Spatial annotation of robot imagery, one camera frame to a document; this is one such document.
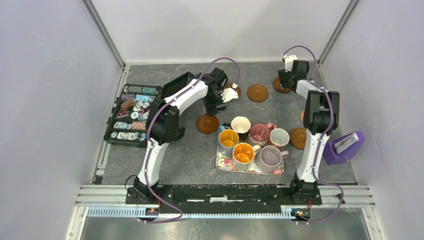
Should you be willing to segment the wooden coaster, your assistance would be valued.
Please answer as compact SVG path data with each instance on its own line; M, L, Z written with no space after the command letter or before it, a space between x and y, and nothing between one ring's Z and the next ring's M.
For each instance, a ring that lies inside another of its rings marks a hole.
M306 129L302 127L294 128L290 134L290 143L299 150L304 150L307 140Z
M247 96L251 101L263 102L268 96L268 89L261 84L253 84L247 89Z
M287 94L292 91L290 88L282 88L279 77L274 78L272 86L278 93Z
M237 92L238 98L241 97L242 91L239 86L237 86L236 88L233 88L233 83L228 83L225 85L224 89L228 89L228 88L234 89Z
M199 132L205 135L215 133L219 128L220 122L216 116L207 114L201 115L196 121L196 128Z

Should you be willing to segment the cork coaster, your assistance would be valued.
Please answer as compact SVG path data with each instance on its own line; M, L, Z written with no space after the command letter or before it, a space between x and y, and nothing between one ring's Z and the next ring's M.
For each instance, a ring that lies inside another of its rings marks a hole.
M305 111L303 110L303 111L300 113L300 120L301 120L302 122L304 122L304 114L305 114Z

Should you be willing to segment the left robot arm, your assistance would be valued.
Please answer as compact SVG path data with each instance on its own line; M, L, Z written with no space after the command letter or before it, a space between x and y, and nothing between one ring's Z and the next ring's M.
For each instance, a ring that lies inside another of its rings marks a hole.
M164 99L156 98L151 105L146 122L146 154L142 169L133 182L137 196L145 204L151 204L157 198L155 187L166 149L171 142L182 137L181 114L198 100L203 101L208 116L227 110L222 93L228 77L222 69L216 67L211 73L188 78L186 82L179 91Z

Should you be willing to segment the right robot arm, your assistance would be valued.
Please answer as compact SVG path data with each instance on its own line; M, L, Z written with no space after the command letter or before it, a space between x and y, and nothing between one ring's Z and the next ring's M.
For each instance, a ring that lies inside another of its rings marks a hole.
M325 144L339 125L340 93L326 90L307 78L310 64L295 55L283 56L284 68L278 71L280 85L303 97L303 126L306 142L302 160L290 183L289 199L302 204L319 194L318 172Z

